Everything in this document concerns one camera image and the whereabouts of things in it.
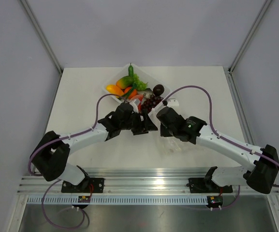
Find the clear zip top bag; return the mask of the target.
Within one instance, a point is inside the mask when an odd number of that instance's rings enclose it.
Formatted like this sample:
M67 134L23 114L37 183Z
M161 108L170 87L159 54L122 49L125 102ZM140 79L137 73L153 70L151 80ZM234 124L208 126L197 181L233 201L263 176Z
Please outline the clear zip top bag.
M182 154L188 151L189 145L175 137L162 137L163 149L168 154Z

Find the green orange mango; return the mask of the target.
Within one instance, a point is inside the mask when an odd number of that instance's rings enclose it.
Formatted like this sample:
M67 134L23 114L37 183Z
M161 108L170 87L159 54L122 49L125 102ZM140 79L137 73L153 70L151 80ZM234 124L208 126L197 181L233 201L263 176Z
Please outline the green orange mango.
M134 83L134 78L131 76L124 76L122 78L120 78L117 82L116 82L116 86L120 89L126 89L127 87L131 87Z

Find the green scallion bunch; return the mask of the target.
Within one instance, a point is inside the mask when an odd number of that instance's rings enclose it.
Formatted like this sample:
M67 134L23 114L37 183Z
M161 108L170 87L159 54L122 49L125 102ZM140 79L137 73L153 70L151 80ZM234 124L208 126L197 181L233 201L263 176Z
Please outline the green scallion bunch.
M132 93L136 90L137 84L133 83L133 85L131 87L127 87L126 88L126 92L118 97L119 100L124 100L125 102L129 99L129 97L132 95Z

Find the green chili pepper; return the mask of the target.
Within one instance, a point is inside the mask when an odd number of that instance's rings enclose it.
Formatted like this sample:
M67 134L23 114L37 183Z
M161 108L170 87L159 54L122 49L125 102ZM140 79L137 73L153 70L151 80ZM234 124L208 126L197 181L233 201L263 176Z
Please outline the green chili pepper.
M133 77L133 76L134 76L134 69L133 69L133 66L132 66L131 63L129 64L129 67L128 67L128 75L129 75L130 77Z

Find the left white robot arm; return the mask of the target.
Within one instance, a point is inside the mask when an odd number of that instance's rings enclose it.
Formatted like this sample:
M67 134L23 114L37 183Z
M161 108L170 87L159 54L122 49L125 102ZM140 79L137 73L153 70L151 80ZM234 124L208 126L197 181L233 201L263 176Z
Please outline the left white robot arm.
M130 130L133 135L141 135L157 129L147 111L140 114L136 106L121 103L115 111L85 131L66 136L54 131L47 132L31 154L29 162L46 181L62 180L66 185L63 192L92 192L94 185L88 173L80 166L68 163L72 153L113 139L124 130Z

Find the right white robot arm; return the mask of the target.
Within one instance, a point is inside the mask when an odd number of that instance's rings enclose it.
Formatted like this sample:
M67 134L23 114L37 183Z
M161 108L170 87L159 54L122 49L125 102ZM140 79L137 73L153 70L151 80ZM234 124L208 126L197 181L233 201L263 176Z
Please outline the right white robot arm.
M230 168L211 167L203 178L201 191L213 192L225 186L241 185L262 194L271 192L279 172L274 147L261 148L216 135L205 121L194 116L184 119L170 107L161 109L156 117L161 123L162 137L175 137L182 142L207 147L239 164Z

